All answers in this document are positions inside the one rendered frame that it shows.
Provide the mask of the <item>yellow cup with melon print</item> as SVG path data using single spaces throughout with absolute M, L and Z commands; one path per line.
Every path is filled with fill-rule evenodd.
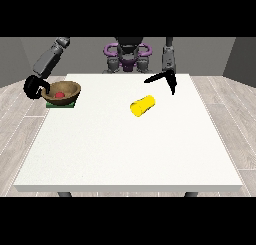
M 147 95 L 144 98 L 133 102 L 130 105 L 131 112 L 136 116 L 140 117 L 147 110 L 152 108 L 155 105 L 155 99 L 152 95 Z

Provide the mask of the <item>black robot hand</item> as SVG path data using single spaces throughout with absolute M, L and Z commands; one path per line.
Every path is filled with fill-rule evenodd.
M 175 94 L 175 87 L 177 86 L 177 80 L 176 80 L 175 72 L 173 69 L 168 69 L 166 71 L 157 73 L 157 74 L 147 78 L 145 80 L 145 83 L 151 83 L 151 82 L 157 81 L 162 78 L 166 79 L 166 81 L 171 89 L 172 94 Z
M 42 87 L 46 89 L 46 93 L 50 92 L 50 84 L 44 79 L 35 75 L 30 75 L 24 83 L 23 90 L 29 99 L 39 99 L 41 97 Z

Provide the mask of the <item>brown wooden bowl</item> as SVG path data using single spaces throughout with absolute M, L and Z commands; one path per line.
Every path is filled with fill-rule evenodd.
M 60 91 L 65 94 L 65 97 L 61 99 L 55 98 L 55 94 Z M 78 98 L 80 91 L 81 91 L 81 86 L 76 82 L 59 81 L 59 82 L 52 83 L 50 85 L 49 93 L 46 93 L 46 89 L 43 89 L 41 91 L 41 95 L 47 102 L 53 102 L 53 101 L 73 102 Z

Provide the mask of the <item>green square pad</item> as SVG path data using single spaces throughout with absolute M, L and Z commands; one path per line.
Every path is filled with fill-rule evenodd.
M 53 101 L 53 102 L 46 102 L 46 108 L 74 108 L 75 101 L 68 102 L 68 101 Z

